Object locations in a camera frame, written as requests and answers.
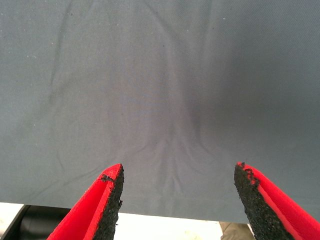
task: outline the black rubber pad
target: black rubber pad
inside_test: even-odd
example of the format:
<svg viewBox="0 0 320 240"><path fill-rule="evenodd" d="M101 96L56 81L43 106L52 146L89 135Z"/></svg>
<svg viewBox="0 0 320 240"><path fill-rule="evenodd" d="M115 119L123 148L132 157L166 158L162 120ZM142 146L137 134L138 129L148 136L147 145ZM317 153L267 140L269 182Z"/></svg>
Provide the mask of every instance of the black rubber pad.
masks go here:
<svg viewBox="0 0 320 240"><path fill-rule="evenodd" d="M244 170L241 165L236 165L234 184L256 240L294 240L258 191L259 180L254 178L250 169Z"/></svg>

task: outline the floor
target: floor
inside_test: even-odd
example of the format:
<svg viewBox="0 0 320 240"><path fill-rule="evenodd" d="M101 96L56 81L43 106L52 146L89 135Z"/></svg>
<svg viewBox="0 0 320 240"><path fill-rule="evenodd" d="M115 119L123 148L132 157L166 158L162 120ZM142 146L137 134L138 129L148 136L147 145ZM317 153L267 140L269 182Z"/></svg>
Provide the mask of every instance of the floor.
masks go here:
<svg viewBox="0 0 320 240"><path fill-rule="evenodd" d="M0 238L22 204L0 202ZM218 221L119 213L114 240L220 240Z"/></svg>

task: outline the gray fabric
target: gray fabric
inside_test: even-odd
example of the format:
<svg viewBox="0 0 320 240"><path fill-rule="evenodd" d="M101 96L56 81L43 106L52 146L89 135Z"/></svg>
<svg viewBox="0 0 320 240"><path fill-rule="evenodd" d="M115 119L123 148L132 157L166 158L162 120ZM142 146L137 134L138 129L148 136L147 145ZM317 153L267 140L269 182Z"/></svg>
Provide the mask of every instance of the gray fabric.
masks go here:
<svg viewBox="0 0 320 240"><path fill-rule="evenodd" d="M0 201L247 222L237 161L320 220L320 1L0 1Z"/></svg>

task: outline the dark object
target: dark object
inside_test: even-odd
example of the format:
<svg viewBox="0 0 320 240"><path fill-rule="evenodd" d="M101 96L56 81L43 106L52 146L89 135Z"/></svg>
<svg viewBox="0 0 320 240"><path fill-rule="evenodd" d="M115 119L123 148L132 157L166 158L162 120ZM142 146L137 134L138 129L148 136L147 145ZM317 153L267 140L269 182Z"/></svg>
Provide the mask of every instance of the dark object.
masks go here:
<svg viewBox="0 0 320 240"><path fill-rule="evenodd" d="M24 205L1 240L46 240L69 208Z"/></svg>

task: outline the red plastic edge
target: red plastic edge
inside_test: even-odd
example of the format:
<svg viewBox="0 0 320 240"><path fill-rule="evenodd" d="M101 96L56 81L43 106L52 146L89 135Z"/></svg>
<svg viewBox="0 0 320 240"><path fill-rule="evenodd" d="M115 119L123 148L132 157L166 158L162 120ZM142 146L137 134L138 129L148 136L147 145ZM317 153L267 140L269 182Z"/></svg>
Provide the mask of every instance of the red plastic edge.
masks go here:
<svg viewBox="0 0 320 240"><path fill-rule="evenodd" d="M281 220L284 228L295 240L319 239L320 223L286 195L259 170L245 164L244 170L252 169L253 176L259 180L258 191L264 201L272 208Z"/></svg>
<svg viewBox="0 0 320 240"><path fill-rule="evenodd" d="M91 240L115 187L112 181L102 181L101 178L107 175L115 180L121 169L120 163L105 169L50 234L48 240Z"/></svg>

